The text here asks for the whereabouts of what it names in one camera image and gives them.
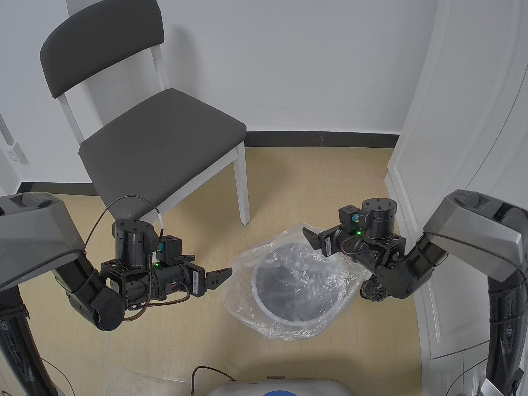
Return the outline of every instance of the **gray chair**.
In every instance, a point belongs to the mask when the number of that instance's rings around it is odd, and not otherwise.
[[[159,46],[163,42],[156,0],[104,0],[59,25],[44,42],[40,59],[51,95],[61,103],[84,167],[107,206],[120,196],[140,195],[165,213],[234,162],[240,220],[247,224],[246,125],[169,88]],[[148,48],[162,91],[83,136],[65,92]],[[109,211],[116,219],[157,218],[148,203],[133,198]]]

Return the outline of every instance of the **wall socket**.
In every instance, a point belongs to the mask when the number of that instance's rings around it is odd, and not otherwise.
[[[6,152],[14,162],[20,161],[20,159],[24,156],[24,153],[22,152],[18,142],[15,142],[7,147]]]

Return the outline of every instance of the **floor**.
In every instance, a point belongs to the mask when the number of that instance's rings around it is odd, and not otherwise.
[[[207,270],[224,268],[237,253],[298,222],[329,228],[337,210],[386,196],[383,179],[391,150],[379,148],[248,148],[247,180],[252,220],[239,221],[233,167],[164,216],[165,233],[183,239]],[[63,195],[86,238],[103,210],[93,196]],[[112,218],[106,215],[88,246],[96,266],[114,257]],[[21,285],[30,327],[43,358],[70,379],[76,396],[189,395],[197,365],[219,368],[240,380],[330,378],[359,396],[419,395],[421,366],[413,298],[375,304],[356,295],[319,336],[300,342],[268,340],[234,319],[221,288],[174,307],[149,308],[111,333],[98,331],[68,304],[51,274]],[[49,373],[70,395],[65,379]],[[22,395],[6,377],[13,396]],[[225,379],[202,370],[196,395]]]

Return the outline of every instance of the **chair backrest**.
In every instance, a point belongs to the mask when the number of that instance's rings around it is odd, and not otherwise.
[[[90,76],[165,40],[156,0],[103,0],[61,23],[40,50],[54,98]]]

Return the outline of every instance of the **blue circle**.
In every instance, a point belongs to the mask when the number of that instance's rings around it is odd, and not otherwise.
[[[273,392],[266,393],[264,396],[297,396],[297,395],[291,392],[287,392],[286,390],[274,390]]]

